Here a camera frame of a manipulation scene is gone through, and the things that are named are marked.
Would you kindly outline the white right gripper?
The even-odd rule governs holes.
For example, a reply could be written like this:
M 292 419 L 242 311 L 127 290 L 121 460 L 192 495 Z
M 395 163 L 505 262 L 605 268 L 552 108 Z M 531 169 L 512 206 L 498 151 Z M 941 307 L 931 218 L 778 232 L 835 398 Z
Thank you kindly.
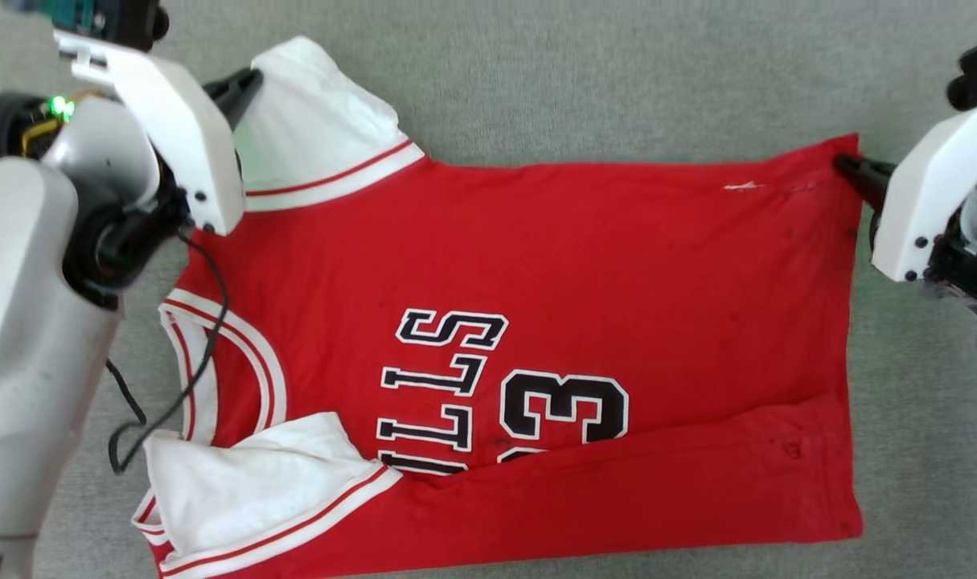
M 837 154 L 834 168 L 853 190 L 881 214 L 872 264 L 901 282 L 908 273 L 922 278 L 933 241 L 977 186 L 977 109 L 938 122 L 899 165 L 855 154 Z

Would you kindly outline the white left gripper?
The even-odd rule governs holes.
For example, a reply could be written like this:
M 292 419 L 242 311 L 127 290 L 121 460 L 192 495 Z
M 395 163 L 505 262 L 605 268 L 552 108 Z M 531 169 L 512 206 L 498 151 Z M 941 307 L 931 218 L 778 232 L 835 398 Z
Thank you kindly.
M 242 68 L 203 84 L 179 63 L 139 49 L 55 30 L 55 42 L 70 54 L 72 73 L 111 88 L 150 145 L 192 195 L 191 218 L 226 236 L 244 214 L 244 187 L 233 131 L 264 82 L 259 69 Z

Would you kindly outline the red white basketball jersey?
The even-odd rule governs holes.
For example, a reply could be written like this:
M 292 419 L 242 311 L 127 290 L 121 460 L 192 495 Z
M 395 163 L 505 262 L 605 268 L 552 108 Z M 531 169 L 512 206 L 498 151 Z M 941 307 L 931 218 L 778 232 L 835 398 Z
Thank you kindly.
M 253 59 L 246 210 L 161 304 L 160 579 L 862 535 L 848 134 L 719 165 L 458 167 L 297 37 Z

